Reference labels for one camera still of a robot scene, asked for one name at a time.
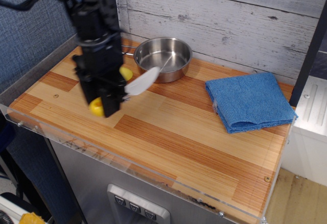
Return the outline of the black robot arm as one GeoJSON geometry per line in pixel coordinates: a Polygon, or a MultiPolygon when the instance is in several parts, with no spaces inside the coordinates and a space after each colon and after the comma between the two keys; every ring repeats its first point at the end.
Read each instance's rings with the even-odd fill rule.
{"type": "MultiPolygon", "coordinates": [[[[39,0],[7,3],[19,11],[30,10],[39,0]]],[[[126,81],[119,69],[123,65],[121,30],[115,0],[60,0],[76,30],[82,54],[73,56],[75,72],[87,103],[100,98],[104,117],[120,109],[127,95],[126,81]]]]}

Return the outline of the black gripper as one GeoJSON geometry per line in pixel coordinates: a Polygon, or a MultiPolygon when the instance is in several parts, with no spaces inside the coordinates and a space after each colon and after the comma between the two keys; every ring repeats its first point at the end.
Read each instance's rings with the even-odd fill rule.
{"type": "Polygon", "coordinates": [[[73,56],[73,60],[85,100],[89,105],[101,97],[104,116],[108,118],[120,110],[126,85],[119,73],[123,65],[121,35],[118,32],[88,40],[78,36],[77,43],[82,54],[73,56]]]}

